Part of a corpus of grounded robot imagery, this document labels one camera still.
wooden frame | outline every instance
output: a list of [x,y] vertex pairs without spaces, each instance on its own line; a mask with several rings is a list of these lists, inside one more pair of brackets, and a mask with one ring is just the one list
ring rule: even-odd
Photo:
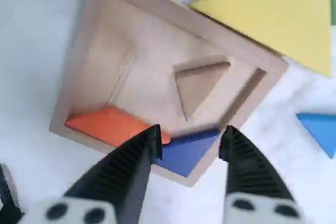
[[[287,63],[274,51],[228,29],[185,6],[170,0],[123,0],[146,13],[158,17],[180,30],[200,38],[219,48],[225,55],[255,67],[255,71],[243,89],[230,103],[219,124],[221,130],[227,124],[241,127],[248,116],[262,101],[287,70]],[[108,153],[113,150],[101,141],[65,127],[65,121],[76,106],[76,92],[80,76],[86,64],[91,43],[98,29],[98,21],[104,0],[85,0],[79,30],[68,59],[60,94],[50,123],[50,131],[78,143]],[[156,165],[152,171],[186,186],[193,186],[218,156],[219,139],[207,151],[188,178],[164,170]]]

tangram piece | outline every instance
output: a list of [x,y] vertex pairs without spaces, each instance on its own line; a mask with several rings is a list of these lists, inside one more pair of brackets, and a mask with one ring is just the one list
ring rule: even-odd
[[[149,127],[135,116],[113,106],[73,116],[67,120],[66,126],[114,147]],[[165,133],[161,134],[162,143],[169,143],[170,137]]]
[[336,115],[298,113],[297,117],[324,152],[333,158],[336,151]]
[[191,6],[327,77],[330,0],[196,0]]
[[213,129],[173,138],[163,147],[163,159],[157,165],[188,177],[219,134],[218,129]]

white table surface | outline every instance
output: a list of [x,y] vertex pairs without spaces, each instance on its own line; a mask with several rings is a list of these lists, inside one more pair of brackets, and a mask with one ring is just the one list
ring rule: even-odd
[[[81,1],[0,0],[0,162],[11,170],[25,210],[61,196],[103,157],[48,132]],[[296,112],[336,112],[336,78],[291,62],[241,130],[269,158],[309,221],[336,223],[335,161]],[[220,160],[193,188],[151,175],[140,223],[222,223],[225,180]]]

blue triangle piece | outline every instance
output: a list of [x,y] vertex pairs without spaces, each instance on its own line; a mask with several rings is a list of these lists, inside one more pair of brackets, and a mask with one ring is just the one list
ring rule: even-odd
[[157,160],[157,165],[188,177],[219,134],[220,131],[215,129],[172,138],[170,144],[163,146],[163,158]]
[[333,158],[336,151],[336,115],[298,113],[297,117],[324,152]]

orange puzzle piece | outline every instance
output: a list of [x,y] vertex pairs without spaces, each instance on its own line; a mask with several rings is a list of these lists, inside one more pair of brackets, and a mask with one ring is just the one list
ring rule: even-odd
[[[76,115],[69,118],[65,125],[114,147],[118,147],[150,126],[114,106]],[[161,138],[162,144],[168,144],[171,140],[170,136],[162,131]]]

